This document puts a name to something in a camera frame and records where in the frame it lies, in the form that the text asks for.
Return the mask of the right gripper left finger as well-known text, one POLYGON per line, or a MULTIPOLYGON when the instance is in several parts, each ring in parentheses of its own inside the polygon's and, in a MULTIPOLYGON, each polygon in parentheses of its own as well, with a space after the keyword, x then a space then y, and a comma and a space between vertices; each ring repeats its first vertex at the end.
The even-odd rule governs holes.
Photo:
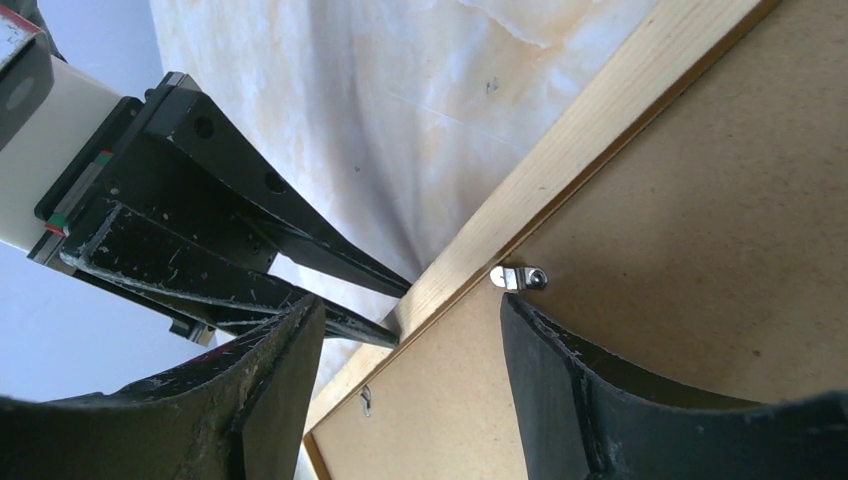
POLYGON ((105 395, 1 401, 5 479, 290 479, 324 338, 314 296, 105 395))

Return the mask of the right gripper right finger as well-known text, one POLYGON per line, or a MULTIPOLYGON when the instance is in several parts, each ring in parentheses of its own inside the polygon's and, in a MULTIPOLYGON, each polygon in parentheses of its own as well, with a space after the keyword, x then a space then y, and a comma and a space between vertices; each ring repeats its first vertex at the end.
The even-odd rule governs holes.
POLYGON ((520 296, 500 309, 532 479, 843 479, 847 395, 762 404, 641 368, 520 296))

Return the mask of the wooden picture frame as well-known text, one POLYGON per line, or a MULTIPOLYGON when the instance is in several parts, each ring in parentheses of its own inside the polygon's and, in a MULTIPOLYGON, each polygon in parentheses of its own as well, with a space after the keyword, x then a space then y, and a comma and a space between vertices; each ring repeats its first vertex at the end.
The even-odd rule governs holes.
POLYGON ((400 346, 359 348, 312 401, 303 445, 317 478, 523 475, 490 270, 773 8, 655 4, 399 302, 400 346))

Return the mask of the brown backing board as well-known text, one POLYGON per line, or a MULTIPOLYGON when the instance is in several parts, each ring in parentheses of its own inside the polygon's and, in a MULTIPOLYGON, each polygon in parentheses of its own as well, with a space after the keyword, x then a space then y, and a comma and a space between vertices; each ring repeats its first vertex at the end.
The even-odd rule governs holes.
POLYGON ((716 394, 846 393, 847 5, 771 2, 495 265, 548 276, 501 302, 716 394))

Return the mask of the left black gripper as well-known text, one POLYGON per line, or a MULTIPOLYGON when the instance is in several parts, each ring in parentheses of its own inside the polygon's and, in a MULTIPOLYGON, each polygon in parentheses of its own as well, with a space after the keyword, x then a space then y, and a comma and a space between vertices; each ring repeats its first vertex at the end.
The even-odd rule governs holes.
POLYGON ((193 79, 125 97, 37 203, 30 258, 171 319, 200 343, 281 314, 309 291, 295 264, 403 297, 411 284, 300 195, 193 79))

